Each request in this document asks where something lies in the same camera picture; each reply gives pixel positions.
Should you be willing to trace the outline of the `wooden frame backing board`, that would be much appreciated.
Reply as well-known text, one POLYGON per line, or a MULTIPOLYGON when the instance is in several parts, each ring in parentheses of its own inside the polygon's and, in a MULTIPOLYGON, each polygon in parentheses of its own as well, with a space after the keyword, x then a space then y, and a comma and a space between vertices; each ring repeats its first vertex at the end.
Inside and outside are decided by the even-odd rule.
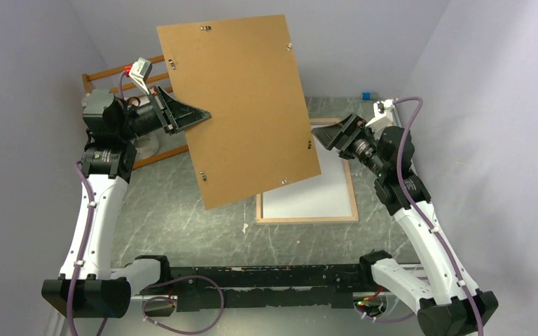
POLYGON ((211 117, 186 131, 206 209, 321 172, 284 15, 157 28, 174 96, 211 117))

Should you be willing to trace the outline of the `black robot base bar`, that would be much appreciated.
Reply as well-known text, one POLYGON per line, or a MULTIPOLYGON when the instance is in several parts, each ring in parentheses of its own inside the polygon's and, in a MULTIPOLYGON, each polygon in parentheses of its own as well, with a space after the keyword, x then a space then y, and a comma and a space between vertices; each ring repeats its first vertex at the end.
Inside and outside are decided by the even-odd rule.
POLYGON ((144 297, 177 299, 178 312, 203 309, 328 306, 351 309, 382 289, 358 264, 175 267, 172 284, 156 284, 144 297))

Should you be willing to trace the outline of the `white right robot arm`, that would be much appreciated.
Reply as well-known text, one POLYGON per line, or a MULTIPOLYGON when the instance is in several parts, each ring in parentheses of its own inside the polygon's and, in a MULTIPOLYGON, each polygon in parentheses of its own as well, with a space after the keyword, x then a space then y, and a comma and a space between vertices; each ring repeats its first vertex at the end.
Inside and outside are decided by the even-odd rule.
POLYGON ((416 277, 385 251, 360 257, 358 284, 388 290, 415 315, 424 335, 482 335, 499 306, 465 270, 439 224, 431 195, 412 169, 414 146, 408 129, 351 114, 315 127, 312 135, 326 150, 357 160, 375 176, 379 201, 400 225, 425 271, 416 277))

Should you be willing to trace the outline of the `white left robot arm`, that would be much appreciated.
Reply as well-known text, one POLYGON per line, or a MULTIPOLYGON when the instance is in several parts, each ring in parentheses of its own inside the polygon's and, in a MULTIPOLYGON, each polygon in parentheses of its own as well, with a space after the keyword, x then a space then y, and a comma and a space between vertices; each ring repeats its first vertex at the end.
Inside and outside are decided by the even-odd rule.
POLYGON ((160 87, 147 98, 133 105, 110 90, 95 89, 82 99, 88 142, 76 164, 80 211, 57 278, 45 280, 41 289, 43 298, 69 319, 118 319, 142 290, 163 294, 171 288, 173 276, 163 255, 140 256, 112 270, 113 232, 137 155, 135 140, 157 130, 183 132, 211 114, 160 87))

